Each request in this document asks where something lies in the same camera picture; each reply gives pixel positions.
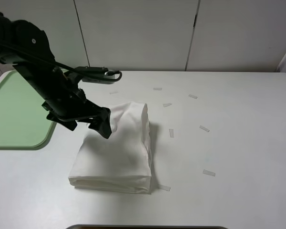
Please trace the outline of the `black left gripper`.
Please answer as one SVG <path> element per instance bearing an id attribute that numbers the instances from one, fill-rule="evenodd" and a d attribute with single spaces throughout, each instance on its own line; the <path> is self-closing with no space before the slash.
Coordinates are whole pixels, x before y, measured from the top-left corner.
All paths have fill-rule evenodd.
<path id="1" fill-rule="evenodd" d="M 86 98 L 83 89 L 67 93 L 64 98 L 46 100 L 42 107 L 48 111 L 47 119 L 75 130 L 78 122 L 89 123 L 89 128 L 108 139 L 112 134 L 110 125 L 111 111 L 99 107 Z"/>

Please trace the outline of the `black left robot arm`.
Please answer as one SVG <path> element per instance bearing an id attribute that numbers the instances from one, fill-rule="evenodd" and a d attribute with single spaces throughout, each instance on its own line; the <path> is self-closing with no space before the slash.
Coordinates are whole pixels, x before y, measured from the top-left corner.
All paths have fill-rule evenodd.
<path id="1" fill-rule="evenodd" d="M 14 69 L 43 98 L 47 119 L 73 131 L 78 122 L 108 139 L 111 111 L 86 98 L 78 83 L 87 74 L 55 61 L 46 33 L 26 20 L 11 21 L 0 12 L 0 63 Z"/>

